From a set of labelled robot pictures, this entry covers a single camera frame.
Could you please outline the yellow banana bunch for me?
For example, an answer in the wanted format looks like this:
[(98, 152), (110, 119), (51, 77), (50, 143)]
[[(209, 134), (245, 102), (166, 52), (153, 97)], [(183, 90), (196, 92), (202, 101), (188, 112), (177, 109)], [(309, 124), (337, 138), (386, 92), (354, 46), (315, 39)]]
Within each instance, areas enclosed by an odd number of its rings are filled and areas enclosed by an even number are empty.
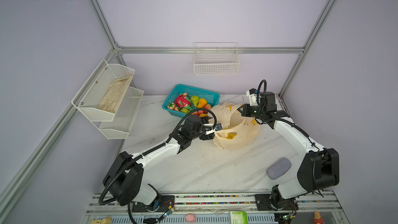
[(236, 133), (236, 132), (229, 132), (229, 133), (226, 134), (226, 139), (232, 140), (232, 139), (234, 139), (236, 136), (237, 136), (237, 133)]

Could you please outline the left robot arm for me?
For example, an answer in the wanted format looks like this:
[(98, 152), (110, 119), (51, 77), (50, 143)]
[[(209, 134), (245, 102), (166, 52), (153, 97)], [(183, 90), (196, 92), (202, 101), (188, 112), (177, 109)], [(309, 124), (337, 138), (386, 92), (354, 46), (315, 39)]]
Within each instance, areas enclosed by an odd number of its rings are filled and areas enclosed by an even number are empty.
[(134, 154), (120, 153), (103, 179), (99, 205), (117, 202), (125, 206), (137, 202), (158, 208), (161, 194), (151, 184), (142, 184), (144, 172), (181, 153), (194, 139), (212, 140), (220, 130), (222, 124), (216, 117), (186, 115), (161, 143)]

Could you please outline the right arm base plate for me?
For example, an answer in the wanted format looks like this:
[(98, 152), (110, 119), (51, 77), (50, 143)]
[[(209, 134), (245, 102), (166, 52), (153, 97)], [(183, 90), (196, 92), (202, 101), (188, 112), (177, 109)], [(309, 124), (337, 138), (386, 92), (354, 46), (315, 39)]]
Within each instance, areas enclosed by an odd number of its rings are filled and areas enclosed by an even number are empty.
[(298, 209), (295, 198), (283, 199), (273, 194), (256, 194), (255, 202), (259, 211), (296, 211)]

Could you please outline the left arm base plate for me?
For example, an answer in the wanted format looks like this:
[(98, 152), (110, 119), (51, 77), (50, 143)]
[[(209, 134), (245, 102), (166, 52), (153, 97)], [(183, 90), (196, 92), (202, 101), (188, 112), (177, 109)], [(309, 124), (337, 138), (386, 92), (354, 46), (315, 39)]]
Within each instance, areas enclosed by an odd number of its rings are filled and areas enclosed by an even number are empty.
[(161, 195), (156, 198), (155, 203), (145, 205), (144, 203), (131, 202), (131, 211), (133, 213), (145, 213), (145, 212), (166, 212), (170, 206), (175, 204), (174, 195)]

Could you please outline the beige plastic bag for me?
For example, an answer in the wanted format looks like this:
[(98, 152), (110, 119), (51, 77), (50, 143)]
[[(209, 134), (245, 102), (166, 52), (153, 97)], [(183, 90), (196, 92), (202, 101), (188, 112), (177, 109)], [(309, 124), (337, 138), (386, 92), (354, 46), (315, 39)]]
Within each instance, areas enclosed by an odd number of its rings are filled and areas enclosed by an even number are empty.
[[(239, 149), (251, 144), (260, 134), (261, 127), (252, 117), (243, 117), (238, 109), (241, 104), (224, 102), (214, 106), (211, 111), (216, 115), (217, 122), (222, 123), (222, 130), (215, 132), (213, 143), (221, 149)], [(236, 132), (237, 136), (226, 139), (226, 134)]]

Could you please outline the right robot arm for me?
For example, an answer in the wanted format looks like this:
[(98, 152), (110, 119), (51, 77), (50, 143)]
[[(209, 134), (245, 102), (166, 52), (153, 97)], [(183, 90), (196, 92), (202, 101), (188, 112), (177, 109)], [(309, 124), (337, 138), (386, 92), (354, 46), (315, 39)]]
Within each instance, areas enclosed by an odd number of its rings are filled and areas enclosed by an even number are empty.
[(278, 108), (274, 93), (250, 89), (246, 95), (249, 103), (238, 109), (241, 115), (269, 125), (295, 148), (302, 160), (293, 179), (272, 188), (271, 208), (283, 209), (296, 197), (339, 184), (339, 154), (335, 149), (320, 145), (296, 125), (287, 112)]

